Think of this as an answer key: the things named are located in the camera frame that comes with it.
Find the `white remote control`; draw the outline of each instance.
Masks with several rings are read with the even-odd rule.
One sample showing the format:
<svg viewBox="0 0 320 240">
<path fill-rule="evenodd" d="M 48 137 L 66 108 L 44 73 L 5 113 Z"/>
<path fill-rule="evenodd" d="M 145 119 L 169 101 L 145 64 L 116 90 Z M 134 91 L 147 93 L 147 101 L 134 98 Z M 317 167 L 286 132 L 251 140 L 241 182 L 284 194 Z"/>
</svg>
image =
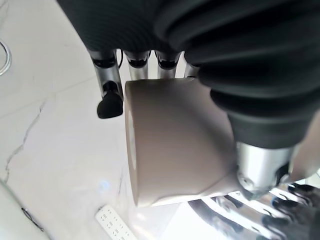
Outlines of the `white remote control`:
<svg viewBox="0 0 320 240">
<path fill-rule="evenodd" d="M 109 205 L 99 209 L 95 219 L 112 240 L 138 240 L 116 211 Z"/>
</svg>

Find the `white marble surface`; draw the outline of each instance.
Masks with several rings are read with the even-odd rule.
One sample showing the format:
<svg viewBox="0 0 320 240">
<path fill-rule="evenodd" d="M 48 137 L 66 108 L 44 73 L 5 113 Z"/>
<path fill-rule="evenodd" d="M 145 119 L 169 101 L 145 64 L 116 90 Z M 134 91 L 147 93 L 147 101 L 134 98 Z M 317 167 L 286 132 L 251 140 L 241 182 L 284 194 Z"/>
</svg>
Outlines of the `white marble surface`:
<svg viewBox="0 0 320 240">
<path fill-rule="evenodd" d="M 124 117 L 98 119 L 94 68 L 56 2 L 0 0 L 0 38 L 13 56 L 0 77 L 0 177 L 54 239 L 109 239 L 94 218 L 105 204 L 138 239 L 160 239 L 179 205 L 134 206 Z"/>
</svg>

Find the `black cable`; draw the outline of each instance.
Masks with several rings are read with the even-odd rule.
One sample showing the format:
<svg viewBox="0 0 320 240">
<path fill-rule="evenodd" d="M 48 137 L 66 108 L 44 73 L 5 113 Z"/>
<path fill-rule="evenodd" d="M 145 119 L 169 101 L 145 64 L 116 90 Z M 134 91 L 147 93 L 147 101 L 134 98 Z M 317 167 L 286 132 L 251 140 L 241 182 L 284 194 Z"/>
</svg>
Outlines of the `black cable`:
<svg viewBox="0 0 320 240">
<path fill-rule="evenodd" d="M 120 63 L 118 65 L 119 69 L 121 68 L 122 62 L 124 61 L 124 51 L 122 49 L 120 49 L 120 51 L 121 51 L 121 60 L 120 60 Z"/>
</svg>

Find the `metal ring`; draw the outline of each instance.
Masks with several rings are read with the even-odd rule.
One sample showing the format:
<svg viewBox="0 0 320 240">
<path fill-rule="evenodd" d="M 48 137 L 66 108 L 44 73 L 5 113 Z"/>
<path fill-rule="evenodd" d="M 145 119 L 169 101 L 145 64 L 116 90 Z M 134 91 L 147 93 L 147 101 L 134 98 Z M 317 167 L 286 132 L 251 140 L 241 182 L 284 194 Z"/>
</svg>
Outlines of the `metal ring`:
<svg viewBox="0 0 320 240">
<path fill-rule="evenodd" d="M 5 57 L 6 57 L 4 65 L 0 68 L 0 76 L 1 76 L 10 68 L 12 55 L 9 47 L 1 39 L 0 39 L 0 45 L 5 51 Z"/>
</svg>

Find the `gray marble vein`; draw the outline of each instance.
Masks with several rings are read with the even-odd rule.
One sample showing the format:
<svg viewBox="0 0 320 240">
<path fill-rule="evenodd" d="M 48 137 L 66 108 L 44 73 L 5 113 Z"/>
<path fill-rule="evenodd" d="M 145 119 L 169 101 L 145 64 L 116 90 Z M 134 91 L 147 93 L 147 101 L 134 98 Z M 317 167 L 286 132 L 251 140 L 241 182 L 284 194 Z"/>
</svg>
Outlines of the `gray marble vein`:
<svg viewBox="0 0 320 240">
<path fill-rule="evenodd" d="M 31 122 L 31 124 L 29 125 L 29 127 L 26 129 L 23 140 L 22 140 L 22 144 L 19 145 L 15 150 L 13 150 L 13 152 L 9 155 L 9 157 L 6 160 L 6 165 L 5 165 L 5 171 L 6 171 L 6 177 L 4 178 L 4 182 L 7 183 L 10 177 L 10 163 L 12 162 L 13 158 L 20 153 L 23 149 L 24 146 L 27 142 L 27 139 L 29 137 L 30 131 L 32 130 L 32 128 L 35 126 L 35 124 L 38 122 L 40 115 L 46 105 L 46 100 L 40 105 L 39 107 L 39 113 L 35 116 L 35 118 L 33 119 L 33 121 Z"/>
<path fill-rule="evenodd" d="M 123 166 L 121 169 L 121 174 L 120 174 L 120 183 L 119 183 L 119 189 L 118 189 L 118 197 L 120 196 L 122 187 L 123 187 L 123 182 L 125 181 L 125 167 Z"/>
<path fill-rule="evenodd" d="M 0 2 L 0 11 L 4 12 L 4 14 L 2 14 L 0 16 L 0 28 L 2 27 L 2 25 L 4 24 L 4 22 L 6 21 L 7 17 L 8 17 L 8 12 L 9 12 L 9 2 L 8 0 L 4 0 L 3 2 Z"/>
</svg>

